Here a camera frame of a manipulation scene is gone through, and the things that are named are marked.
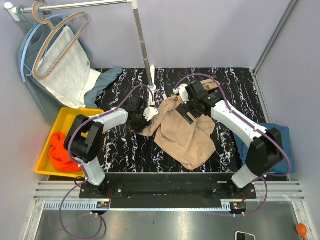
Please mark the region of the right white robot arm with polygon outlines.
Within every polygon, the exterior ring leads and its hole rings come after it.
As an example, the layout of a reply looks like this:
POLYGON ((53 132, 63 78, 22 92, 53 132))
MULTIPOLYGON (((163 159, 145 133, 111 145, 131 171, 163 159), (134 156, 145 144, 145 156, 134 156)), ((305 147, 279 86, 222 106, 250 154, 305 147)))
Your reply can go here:
POLYGON ((182 99, 176 110, 189 123, 208 116, 229 128, 248 147, 245 164, 227 185, 228 195, 239 198, 245 187, 269 172, 284 159, 282 136, 276 129, 267 129, 236 110, 220 92, 205 90, 200 82, 181 84, 173 91, 182 99))

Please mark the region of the beige t shirt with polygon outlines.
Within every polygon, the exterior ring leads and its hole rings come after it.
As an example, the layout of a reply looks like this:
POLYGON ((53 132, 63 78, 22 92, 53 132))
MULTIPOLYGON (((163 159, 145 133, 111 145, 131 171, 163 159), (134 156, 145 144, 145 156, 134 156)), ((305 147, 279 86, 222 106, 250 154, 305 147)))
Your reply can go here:
POLYGON ((202 166, 216 151, 211 139, 216 124, 208 116, 191 117, 189 124, 176 110, 183 103, 182 98, 172 95, 163 100, 158 108, 159 114, 153 117, 152 124, 140 135, 151 137, 170 157, 188 170, 202 166))

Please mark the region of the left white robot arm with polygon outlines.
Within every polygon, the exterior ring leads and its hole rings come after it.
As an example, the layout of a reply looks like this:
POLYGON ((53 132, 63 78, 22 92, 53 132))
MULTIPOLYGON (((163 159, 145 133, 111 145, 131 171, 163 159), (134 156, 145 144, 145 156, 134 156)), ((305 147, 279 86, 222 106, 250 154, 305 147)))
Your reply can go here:
POLYGON ((103 182, 106 175, 98 159, 103 134, 125 124, 139 134, 152 124, 152 119, 158 114, 156 107, 148 106, 143 98, 133 96, 120 107, 107 112, 76 116, 64 141, 64 148, 83 170, 85 179, 91 184, 90 192, 95 197, 103 198, 108 193, 108 186, 103 182))

